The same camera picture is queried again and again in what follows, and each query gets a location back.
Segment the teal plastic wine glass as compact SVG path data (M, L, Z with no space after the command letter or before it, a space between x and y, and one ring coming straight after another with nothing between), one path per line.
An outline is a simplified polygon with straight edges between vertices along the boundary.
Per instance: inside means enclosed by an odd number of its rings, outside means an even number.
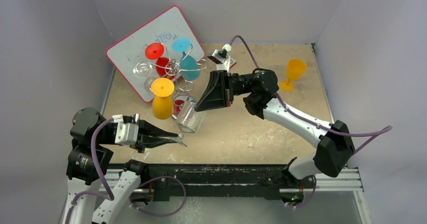
M172 43L172 50L182 53L179 60L181 75L187 81L193 81L200 76L197 61L190 54L193 46L188 38L178 38Z

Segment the clear glass tumbler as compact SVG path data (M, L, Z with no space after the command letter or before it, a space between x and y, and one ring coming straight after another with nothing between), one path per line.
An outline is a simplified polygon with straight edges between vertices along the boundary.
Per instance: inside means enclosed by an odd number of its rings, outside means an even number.
M206 111L197 112L196 103L186 101L179 112L175 122L182 133L196 134L206 116Z

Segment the clear wine glass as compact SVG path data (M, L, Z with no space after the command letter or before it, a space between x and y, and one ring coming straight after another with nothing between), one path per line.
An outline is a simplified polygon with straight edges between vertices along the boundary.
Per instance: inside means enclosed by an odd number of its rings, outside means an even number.
M150 62L138 62L132 70L135 77L135 88L142 93L153 95L152 83L155 76L154 66Z

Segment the red plastic wine glass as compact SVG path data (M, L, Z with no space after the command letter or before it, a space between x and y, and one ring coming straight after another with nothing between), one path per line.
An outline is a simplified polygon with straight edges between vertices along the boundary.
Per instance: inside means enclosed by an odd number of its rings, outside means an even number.
M161 43L155 42L147 46L145 49L145 56L147 59L155 61L155 70L160 77L172 80L174 76L166 73L165 67L169 63L169 58L163 57L165 53L165 46Z

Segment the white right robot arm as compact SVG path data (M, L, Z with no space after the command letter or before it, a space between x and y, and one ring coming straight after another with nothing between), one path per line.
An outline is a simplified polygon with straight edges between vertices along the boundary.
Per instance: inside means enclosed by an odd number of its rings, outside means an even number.
M330 123L316 119L283 103L278 90L277 76L269 69L256 68L248 74L213 70L195 110L230 107L234 96L244 95L249 114L285 127L316 149L314 154L294 158L285 166L282 179L287 186L295 187L315 174L337 177L355 152L348 126L339 120Z

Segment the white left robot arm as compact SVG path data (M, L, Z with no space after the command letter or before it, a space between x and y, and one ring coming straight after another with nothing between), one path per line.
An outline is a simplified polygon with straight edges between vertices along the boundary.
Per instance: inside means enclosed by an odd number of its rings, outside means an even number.
M63 223L113 223L126 204L137 208L137 200L131 196L137 188L149 188L140 202L149 204L153 200L155 178L143 162L126 162L116 185L109 186L105 176L113 152L105 144L128 146L139 153L170 143L183 144L182 134L164 131L141 120L138 114L105 118L94 108L81 109L74 115L70 134Z

